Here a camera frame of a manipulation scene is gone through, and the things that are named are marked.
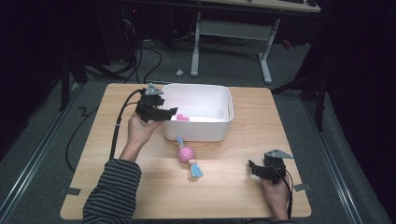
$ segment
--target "white plastic bin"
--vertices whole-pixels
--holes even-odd
[[[164,122],[164,137],[175,141],[221,142],[233,120],[230,91],[222,86],[169,84],[163,87],[163,109],[177,107],[177,114]],[[189,121],[177,120],[177,115]]]

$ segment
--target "person's right hand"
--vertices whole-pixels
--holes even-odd
[[[286,175],[285,179],[289,184],[288,175]],[[265,200],[271,208],[274,220],[289,220],[287,209],[289,190],[285,182],[279,180],[279,183],[273,185],[272,180],[264,178],[260,178],[260,180],[264,186]]]

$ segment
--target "toy rattle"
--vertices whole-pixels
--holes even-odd
[[[201,168],[194,159],[194,152],[192,151],[192,149],[184,146],[183,138],[181,136],[178,136],[176,140],[179,148],[178,159],[181,162],[188,163],[191,166],[192,177],[203,176],[204,174],[202,173]]]

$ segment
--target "small white object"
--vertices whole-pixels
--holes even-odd
[[[178,71],[176,72],[176,75],[177,75],[177,76],[183,75],[183,71],[182,71],[181,69],[178,69]]]

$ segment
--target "hand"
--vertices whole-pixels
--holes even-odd
[[[285,179],[289,184],[288,175],[286,175]],[[268,205],[270,205],[274,220],[289,220],[287,209],[289,190],[285,182],[280,179],[279,183],[273,185],[272,180],[264,178],[260,178],[260,180],[264,186],[265,200],[268,202]]]
[[[124,150],[121,152],[120,160],[136,161],[140,149],[161,124],[161,121],[146,123],[134,112],[128,121],[128,140]]]

